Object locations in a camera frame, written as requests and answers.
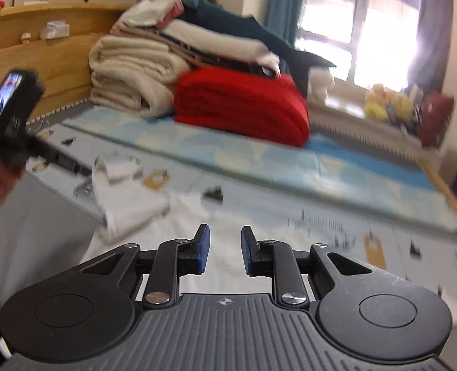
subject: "red blanket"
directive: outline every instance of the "red blanket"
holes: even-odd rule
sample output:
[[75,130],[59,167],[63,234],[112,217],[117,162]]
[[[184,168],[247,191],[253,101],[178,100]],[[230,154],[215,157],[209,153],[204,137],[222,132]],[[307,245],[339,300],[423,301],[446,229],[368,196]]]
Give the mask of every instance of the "red blanket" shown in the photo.
[[309,138],[304,98],[292,79],[278,79],[220,68],[202,68],[177,85],[175,121],[235,132],[285,145]]

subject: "wooden bed frame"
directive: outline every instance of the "wooden bed frame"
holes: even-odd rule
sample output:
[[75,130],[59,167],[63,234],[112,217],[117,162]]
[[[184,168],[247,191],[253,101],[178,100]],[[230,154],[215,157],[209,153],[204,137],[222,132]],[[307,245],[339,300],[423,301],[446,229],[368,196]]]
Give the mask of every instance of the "wooden bed frame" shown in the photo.
[[[91,90],[88,53],[96,40],[110,31],[125,5],[72,3],[36,4],[0,10],[0,81],[11,68],[32,68],[40,73],[46,93],[32,118],[89,97]],[[63,19],[70,36],[41,41],[40,30],[47,21]],[[30,32],[32,41],[21,44]],[[415,158],[450,207],[457,213],[457,198],[424,158]]]

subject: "curtain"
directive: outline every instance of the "curtain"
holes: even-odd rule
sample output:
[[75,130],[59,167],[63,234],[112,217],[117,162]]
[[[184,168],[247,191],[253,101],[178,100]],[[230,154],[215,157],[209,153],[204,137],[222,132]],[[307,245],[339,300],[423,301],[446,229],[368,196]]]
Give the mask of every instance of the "curtain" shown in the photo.
[[[297,21],[301,14],[302,0],[269,0],[266,27],[284,38],[293,47],[297,33]],[[282,72],[288,72],[284,62],[280,63]]]
[[441,91],[450,49],[453,0],[421,0],[417,52],[407,78],[424,91]]

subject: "device screen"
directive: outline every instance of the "device screen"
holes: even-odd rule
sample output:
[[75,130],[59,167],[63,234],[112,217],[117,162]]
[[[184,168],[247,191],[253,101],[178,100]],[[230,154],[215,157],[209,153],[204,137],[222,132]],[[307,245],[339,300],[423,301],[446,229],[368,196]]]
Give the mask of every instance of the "device screen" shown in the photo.
[[10,100],[14,91],[21,83],[22,75],[10,73],[5,77],[2,85],[0,85],[0,114],[2,114],[5,105]]

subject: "pillow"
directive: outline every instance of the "pillow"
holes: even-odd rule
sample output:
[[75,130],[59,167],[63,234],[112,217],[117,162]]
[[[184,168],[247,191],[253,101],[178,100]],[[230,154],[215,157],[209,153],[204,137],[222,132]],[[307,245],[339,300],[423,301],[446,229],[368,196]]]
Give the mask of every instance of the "pillow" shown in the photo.
[[444,134],[450,123],[453,106],[453,96],[446,96],[439,92],[431,92],[422,102],[422,124],[417,131],[417,136],[422,146],[440,146]]

